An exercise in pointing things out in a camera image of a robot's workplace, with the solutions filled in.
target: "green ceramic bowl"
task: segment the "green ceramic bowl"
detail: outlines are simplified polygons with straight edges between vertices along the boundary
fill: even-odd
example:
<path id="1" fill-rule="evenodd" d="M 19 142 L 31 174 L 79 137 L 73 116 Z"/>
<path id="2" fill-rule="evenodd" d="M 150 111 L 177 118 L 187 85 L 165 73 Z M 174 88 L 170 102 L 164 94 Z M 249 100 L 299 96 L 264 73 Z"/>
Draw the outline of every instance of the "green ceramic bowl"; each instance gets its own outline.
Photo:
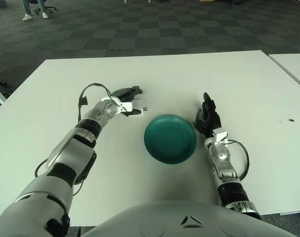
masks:
<path id="1" fill-rule="evenodd" d="M 175 115 L 163 115 L 148 124 L 144 142 L 153 158 L 166 164 L 178 164 L 193 154 L 196 134 L 184 119 Z"/>

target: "gray carpet tile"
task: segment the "gray carpet tile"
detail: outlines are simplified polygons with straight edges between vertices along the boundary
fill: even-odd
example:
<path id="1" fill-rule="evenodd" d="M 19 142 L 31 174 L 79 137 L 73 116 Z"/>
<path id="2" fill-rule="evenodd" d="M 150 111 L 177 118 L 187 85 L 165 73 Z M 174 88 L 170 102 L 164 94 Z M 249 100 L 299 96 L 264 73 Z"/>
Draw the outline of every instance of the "gray carpet tile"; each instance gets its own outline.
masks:
<path id="1" fill-rule="evenodd" d="M 34 14 L 23 22 L 19 0 L 7 0 L 8 7 L 0 9 L 0 80 L 9 84 L 0 90 L 15 90 L 46 59 L 240 50 L 300 53 L 300 4 L 291 0 L 248 0 L 242 5 L 225 0 L 46 4 L 59 9 L 49 13 L 48 20 Z M 300 215 L 269 215 L 264 220 L 300 236 Z"/>

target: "person's leg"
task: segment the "person's leg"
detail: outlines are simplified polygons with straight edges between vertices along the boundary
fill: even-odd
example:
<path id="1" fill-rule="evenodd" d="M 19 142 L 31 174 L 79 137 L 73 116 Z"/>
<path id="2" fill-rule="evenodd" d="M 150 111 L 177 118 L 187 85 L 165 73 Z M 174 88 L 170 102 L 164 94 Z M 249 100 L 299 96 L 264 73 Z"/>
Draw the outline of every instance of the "person's leg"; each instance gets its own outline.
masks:
<path id="1" fill-rule="evenodd" d="M 31 9 L 30 9 L 28 0 L 22 0 L 22 4 L 23 4 L 23 8 L 25 10 L 25 13 L 31 15 L 32 13 L 31 13 Z"/>
<path id="2" fill-rule="evenodd" d="M 43 2 L 43 0 L 37 0 L 37 1 L 39 3 L 41 12 L 46 12 L 46 6 L 45 6 L 45 3 Z"/>

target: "robotic hand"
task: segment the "robotic hand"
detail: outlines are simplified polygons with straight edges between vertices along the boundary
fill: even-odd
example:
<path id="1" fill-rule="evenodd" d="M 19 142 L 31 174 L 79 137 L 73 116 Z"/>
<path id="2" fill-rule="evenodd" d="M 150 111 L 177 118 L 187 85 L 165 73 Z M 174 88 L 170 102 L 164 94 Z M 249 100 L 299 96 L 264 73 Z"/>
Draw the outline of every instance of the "robotic hand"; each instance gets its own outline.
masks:
<path id="1" fill-rule="evenodd" d="M 193 124 L 206 137 L 204 146 L 208 152 L 207 159 L 212 167 L 222 206 L 261 219 L 230 162 L 230 152 L 227 149 L 228 133 L 221 127 L 216 105 L 207 93 L 204 93 L 202 109 L 198 110 Z"/>

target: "small white table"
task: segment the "small white table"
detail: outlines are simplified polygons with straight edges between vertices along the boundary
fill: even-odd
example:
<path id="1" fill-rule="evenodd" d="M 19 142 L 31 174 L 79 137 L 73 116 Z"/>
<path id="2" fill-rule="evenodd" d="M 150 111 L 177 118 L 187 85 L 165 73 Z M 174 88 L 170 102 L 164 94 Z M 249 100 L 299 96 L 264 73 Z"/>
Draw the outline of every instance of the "small white table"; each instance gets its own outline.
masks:
<path id="1" fill-rule="evenodd" d="M 300 53 L 270 54 L 269 57 L 300 84 Z"/>
<path id="2" fill-rule="evenodd" d="M 218 202 L 200 134 L 194 154 L 177 165 L 152 158 L 143 141 L 159 115 L 193 122 L 204 92 L 229 137 L 249 152 L 242 184 L 260 214 L 300 210 L 300 86 L 261 51 L 244 51 L 43 62 L 0 107 L 0 214 L 76 125 L 79 94 L 92 82 L 110 91 L 139 85 L 148 111 L 117 115 L 103 129 L 97 160 L 73 200 L 72 225 L 96 226 L 155 200 Z M 83 114 L 106 94 L 89 88 L 86 95 Z M 238 146 L 229 149 L 240 173 L 243 153 Z"/>

